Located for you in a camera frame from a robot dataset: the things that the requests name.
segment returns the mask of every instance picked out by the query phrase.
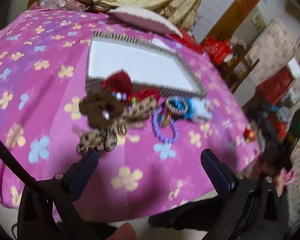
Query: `white tray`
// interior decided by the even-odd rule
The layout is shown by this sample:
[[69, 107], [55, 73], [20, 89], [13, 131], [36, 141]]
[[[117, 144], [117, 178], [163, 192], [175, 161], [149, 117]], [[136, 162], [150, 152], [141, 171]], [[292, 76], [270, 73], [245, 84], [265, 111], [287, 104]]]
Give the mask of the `white tray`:
[[206, 90], [189, 65], [176, 53], [121, 34], [95, 31], [90, 44], [87, 91], [113, 73], [124, 70], [133, 90], [156, 87], [161, 96], [206, 96]]

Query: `bedsheet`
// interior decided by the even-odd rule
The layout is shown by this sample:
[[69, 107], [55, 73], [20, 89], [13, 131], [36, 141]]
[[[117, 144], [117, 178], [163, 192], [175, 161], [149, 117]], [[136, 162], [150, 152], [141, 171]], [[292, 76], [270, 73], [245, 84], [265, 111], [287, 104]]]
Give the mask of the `bedsheet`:
[[[101, 153], [81, 199], [74, 203], [86, 221], [153, 215], [212, 190], [200, 164], [205, 148], [233, 171], [256, 157], [257, 143], [247, 144], [243, 137], [248, 121], [207, 54], [105, 14], [32, 10], [0, 31], [0, 140], [33, 177], [50, 179], [80, 159], [77, 131], [90, 128], [78, 102], [86, 94], [94, 30], [163, 41], [202, 81], [214, 116], [205, 125], [176, 122], [180, 136], [172, 145], [154, 137], [150, 120], [143, 130], [130, 129], [119, 137], [113, 151]], [[0, 203], [18, 208], [23, 186], [0, 160]]]

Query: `blue gripper pad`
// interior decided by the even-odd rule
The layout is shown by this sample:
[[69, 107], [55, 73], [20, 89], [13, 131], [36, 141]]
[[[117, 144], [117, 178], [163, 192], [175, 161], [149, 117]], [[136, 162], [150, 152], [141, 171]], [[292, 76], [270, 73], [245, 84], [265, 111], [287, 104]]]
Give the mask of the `blue gripper pad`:
[[93, 151], [85, 159], [76, 175], [69, 183], [69, 198], [71, 201], [78, 200], [86, 187], [90, 177], [94, 173], [99, 163], [99, 151]]
[[221, 163], [210, 149], [205, 149], [201, 153], [201, 165], [218, 193], [218, 196], [223, 201], [227, 202], [230, 197], [232, 186], [221, 171], [221, 166], [225, 164]]

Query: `white brick wall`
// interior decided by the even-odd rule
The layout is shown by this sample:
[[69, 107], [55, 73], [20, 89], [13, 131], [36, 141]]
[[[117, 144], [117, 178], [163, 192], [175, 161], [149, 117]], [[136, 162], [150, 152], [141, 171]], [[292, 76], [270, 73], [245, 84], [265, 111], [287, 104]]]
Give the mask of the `white brick wall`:
[[197, 42], [203, 40], [233, 2], [234, 0], [201, 1], [197, 12], [197, 21], [192, 31]]

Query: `pillow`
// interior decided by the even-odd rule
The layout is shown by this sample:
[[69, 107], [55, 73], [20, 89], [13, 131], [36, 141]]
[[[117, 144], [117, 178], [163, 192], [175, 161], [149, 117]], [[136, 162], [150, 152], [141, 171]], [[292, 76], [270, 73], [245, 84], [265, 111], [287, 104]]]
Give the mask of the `pillow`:
[[182, 38], [181, 32], [175, 25], [169, 22], [161, 15], [150, 11], [148, 9], [133, 7], [133, 6], [120, 6], [116, 9], [111, 9], [108, 14], [122, 20], [125, 23], [161, 34], [177, 34]]

